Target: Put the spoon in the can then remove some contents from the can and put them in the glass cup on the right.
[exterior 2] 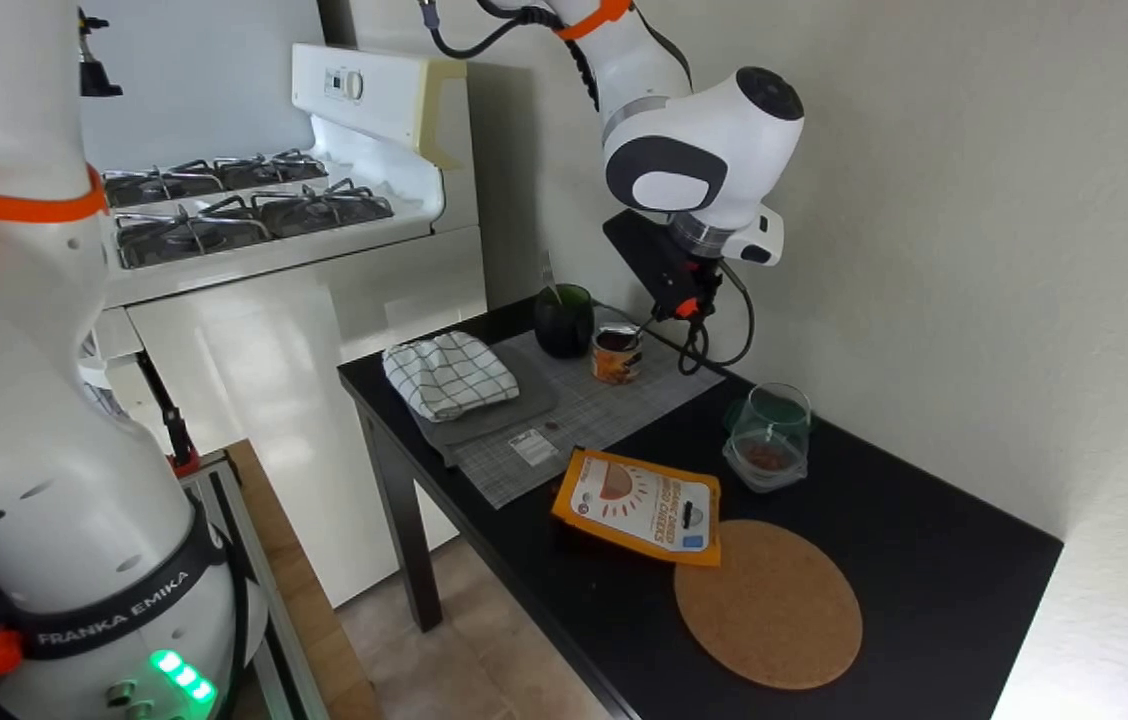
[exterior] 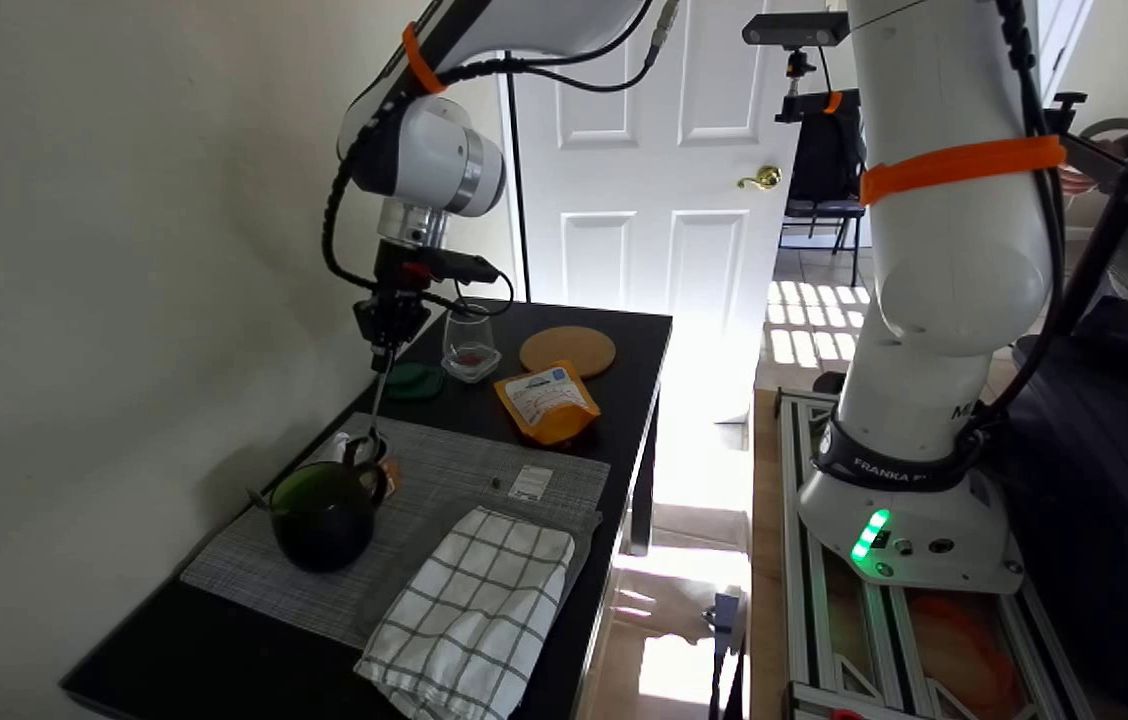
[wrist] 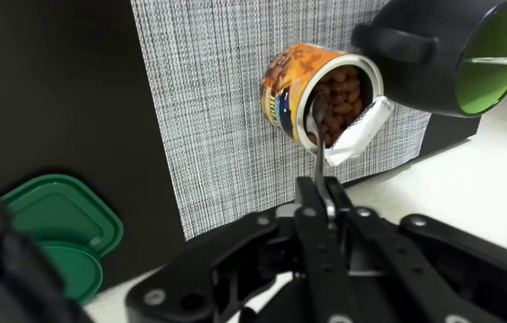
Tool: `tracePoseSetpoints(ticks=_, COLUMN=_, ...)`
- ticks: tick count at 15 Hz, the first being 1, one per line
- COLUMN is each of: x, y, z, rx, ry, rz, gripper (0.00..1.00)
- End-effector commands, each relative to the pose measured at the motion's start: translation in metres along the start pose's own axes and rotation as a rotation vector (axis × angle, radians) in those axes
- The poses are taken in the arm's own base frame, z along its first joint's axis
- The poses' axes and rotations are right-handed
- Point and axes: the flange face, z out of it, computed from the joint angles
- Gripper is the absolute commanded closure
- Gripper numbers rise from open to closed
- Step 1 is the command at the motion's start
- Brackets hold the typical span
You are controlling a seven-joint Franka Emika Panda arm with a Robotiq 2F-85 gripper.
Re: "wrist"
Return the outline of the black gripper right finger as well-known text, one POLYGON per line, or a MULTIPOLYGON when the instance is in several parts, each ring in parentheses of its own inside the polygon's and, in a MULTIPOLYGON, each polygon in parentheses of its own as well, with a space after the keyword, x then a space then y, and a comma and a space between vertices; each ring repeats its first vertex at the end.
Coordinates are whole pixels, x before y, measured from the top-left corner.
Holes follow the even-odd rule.
POLYGON ((422 213, 397 224, 354 206, 336 177, 325 177, 351 233, 381 258, 421 323, 507 323, 507 247, 422 213))

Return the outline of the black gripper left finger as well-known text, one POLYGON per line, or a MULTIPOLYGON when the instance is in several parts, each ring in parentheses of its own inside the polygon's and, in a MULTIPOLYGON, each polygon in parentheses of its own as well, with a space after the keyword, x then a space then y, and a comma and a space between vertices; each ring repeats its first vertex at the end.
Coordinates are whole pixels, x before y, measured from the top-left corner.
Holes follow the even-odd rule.
POLYGON ((322 210, 311 177, 295 179, 297 206, 253 211, 191 240, 189 247, 126 296, 128 323, 225 323, 246 299, 295 267, 293 219, 322 210))

